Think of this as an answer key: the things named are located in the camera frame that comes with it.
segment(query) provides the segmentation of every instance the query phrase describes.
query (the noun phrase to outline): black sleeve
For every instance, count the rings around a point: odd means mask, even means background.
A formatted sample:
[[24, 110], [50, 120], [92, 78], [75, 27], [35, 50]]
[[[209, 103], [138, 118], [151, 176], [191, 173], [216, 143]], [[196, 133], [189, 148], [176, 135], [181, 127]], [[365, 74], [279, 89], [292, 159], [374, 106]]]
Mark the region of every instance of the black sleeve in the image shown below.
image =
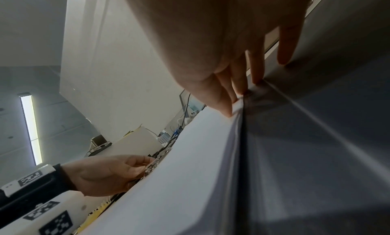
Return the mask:
[[68, 190], [77, 190], [60, 164], [53, 168], [54, 172], [37, 179], [10, 197], [0, 190], [0, 229], [34, 210], [37, 205]]

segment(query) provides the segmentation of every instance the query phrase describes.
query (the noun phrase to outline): qr code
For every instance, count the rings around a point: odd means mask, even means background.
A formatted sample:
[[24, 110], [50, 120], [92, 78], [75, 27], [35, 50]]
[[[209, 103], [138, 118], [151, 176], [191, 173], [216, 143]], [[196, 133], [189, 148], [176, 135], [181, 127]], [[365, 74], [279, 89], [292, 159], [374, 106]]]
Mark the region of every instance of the qr code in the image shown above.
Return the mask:
[[38, 171], [30, 174], [29, 176], [26, 176], [22, 179], [19, 179], [17, 182], [19, 183], [20, 187], [22, 187], [22, 186], [30, 183], [31, 181], [33, 181], [34, 179], [36, 179], [42, 175], [43, 175], [42, 172], [38, 170]]
[[34, 211], [32, 211], [31, 213], [29, 213], [28, 215], [24, 216], [23, 219], [26, 219], [26, 220], [35, 220], [36, 218], [38, 218], [39, 216], [41, 216], [42, 214], [46, 213], [47, 211], [51, 210], [54, 206], [56, 206], [57, 204], [59, 204], [59, 202], [53, 202], [53, 201], [50, 201], [48, 203], [45, 203], [43, 204], [41, 207], [39, 207], [38, 209], [35, 209]]
[[73, 226], [68, 211], [64, 211], [39, 229], [40, 235], [61, 235]]

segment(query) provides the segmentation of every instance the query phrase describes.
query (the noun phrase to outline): fluorescent light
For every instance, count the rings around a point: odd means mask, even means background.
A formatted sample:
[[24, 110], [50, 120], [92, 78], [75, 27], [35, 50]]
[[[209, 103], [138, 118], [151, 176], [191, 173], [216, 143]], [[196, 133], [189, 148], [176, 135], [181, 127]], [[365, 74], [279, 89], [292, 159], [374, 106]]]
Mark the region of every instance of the fluorescent light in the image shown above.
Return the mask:
[[20, 97], [24, 118], [26, 120], [28, 136], [30, 137], [30, 145], [32, 154], [34, 155], [35, 165], [42, 163], [41, 147], [39, 146], [37, 124], [35, 122], [33, 97], [31, 95], [24, 95]]

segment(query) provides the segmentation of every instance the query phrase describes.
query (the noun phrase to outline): human hand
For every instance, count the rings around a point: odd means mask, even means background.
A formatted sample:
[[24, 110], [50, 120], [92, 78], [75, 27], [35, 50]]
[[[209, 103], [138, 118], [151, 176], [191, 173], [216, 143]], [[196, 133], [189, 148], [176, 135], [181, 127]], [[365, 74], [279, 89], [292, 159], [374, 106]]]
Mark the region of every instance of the human hand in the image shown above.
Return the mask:
[[128, 0], [175, 80], [206, 105], [232, 103], [264, 75], [264, 36], [279, 27], [277, 59], [291, 59], [310, 0]]
[[128, 191], [155, 159], [142, 155], [92, 156], [62, 165], [85, 196], [110, 196]]

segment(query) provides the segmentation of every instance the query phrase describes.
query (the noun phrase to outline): gray surface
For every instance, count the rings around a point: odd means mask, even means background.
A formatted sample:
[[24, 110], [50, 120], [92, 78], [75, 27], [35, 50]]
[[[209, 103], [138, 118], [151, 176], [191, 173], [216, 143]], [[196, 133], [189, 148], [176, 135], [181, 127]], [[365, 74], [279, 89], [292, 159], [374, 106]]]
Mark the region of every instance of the gray surface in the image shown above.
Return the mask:
[[294, 61], [266, 59], [245, 99], [243, 231], [390, 232], [389, 2], [323, 0]]

